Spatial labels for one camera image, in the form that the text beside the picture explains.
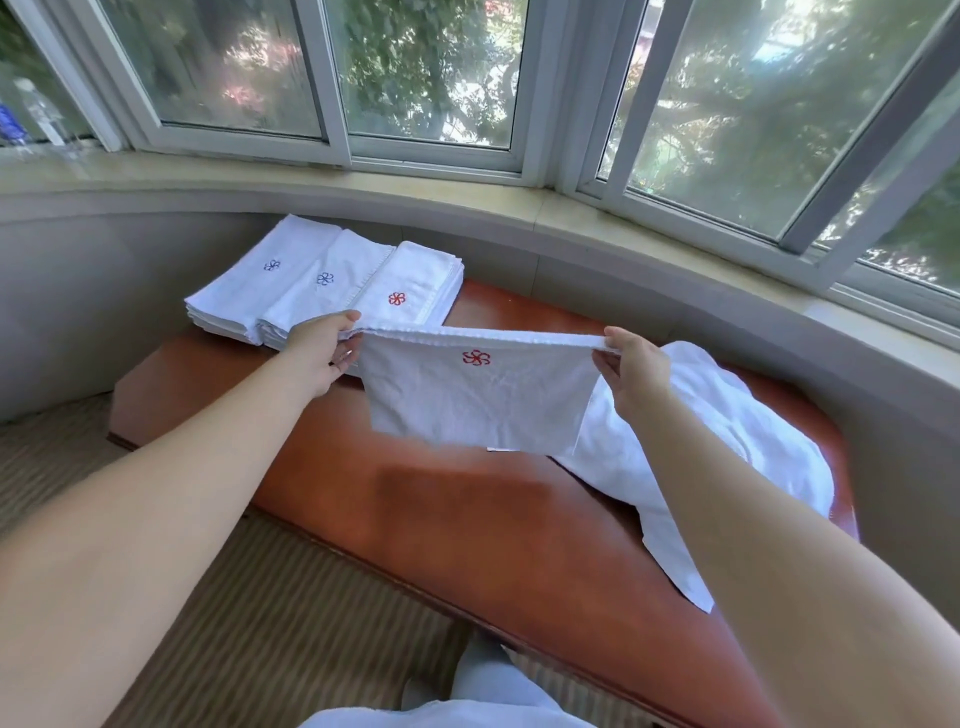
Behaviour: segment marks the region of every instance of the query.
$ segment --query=person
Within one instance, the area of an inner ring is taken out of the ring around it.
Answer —
[[[94,728],[144,667],[300,412],[356,359],[356,311],[150,445],[33,513],[0,544],[0,720]],[[594,353],[725,620],[786,723],[960,723],[960,637],[867,548],[774,487],[673,395],[668,358],[608,328]],[[586,725],[470,643],[449,701],[325,711],[306,726]]]

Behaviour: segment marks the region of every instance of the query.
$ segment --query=wall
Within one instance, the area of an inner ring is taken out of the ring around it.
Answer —
[[[0,420],[108,390],[186,325],[182,298],[276,221],[244,213],[90,214],[0,227]],[[864,542],[960,626],[960,448],[948,434],[816,366],[835,352],[795,351],[680,300],[508,245],[379,223],[464,259],[468,275],[636,330],[683,338],[802,386],[844,430]]]

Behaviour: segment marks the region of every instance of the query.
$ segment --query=white towel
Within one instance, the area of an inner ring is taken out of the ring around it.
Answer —
[[[363,287],[394,251],[394,246],[341,231],[260,317],[257,328],[263,343],[282,350],[290,329],[301,321],[352,308]]]
[[[287,215],[233,267],[186,299],[187,313],[206,330],[262,343],[257,319],[340,232],[335,225]]]
[[[453,306],[463,279],[460,258],[406,240],[350,307],[363,314],[364,326],[388,322],[396,326],[439,325]]]
[[[573,451],[599,377],[601,336],[364,326],[373,429],[431,443]],[[346,332],[347,338],[353,332]]]
[[[687,342],[663,347],[673,362],[670,383],[690,409],[737,455],[821,516],[833,503],[833,476],[816,443],[762,402],[736,375]],[[636,436],[613,409],[602,378],[590,397],[572,454],[557,458],[586,483],[636,507],[643,543],[681,593],[709,612],[713,597],[701,578]]]

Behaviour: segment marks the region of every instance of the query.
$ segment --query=table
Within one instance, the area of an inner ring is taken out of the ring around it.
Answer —
[[[596,321],[467,281],[451,326],[600,333]],[[191,328],[118,382],[110,437],[130,448],[177,426],[271,353]],[[834,474],[831,519],[854,536],[845,445],[796,389],[740,372],[815,440]],[[679,725],[780,725],[714,610],[687,602],[643,547],[636,511],[546,457],[433,447],[372,432],[358,380],[303,412],[252,501],[431,604]]]

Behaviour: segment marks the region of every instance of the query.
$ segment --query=person's left hand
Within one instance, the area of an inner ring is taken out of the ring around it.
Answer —
[[[297,324],[287,338],[281,356],[296,360],[316,383],[314,397],[326,394],[330,384],[345,372],[360,355],[363,334],[337,342],[337,334],[353,328],[360,311],[341,311]]]

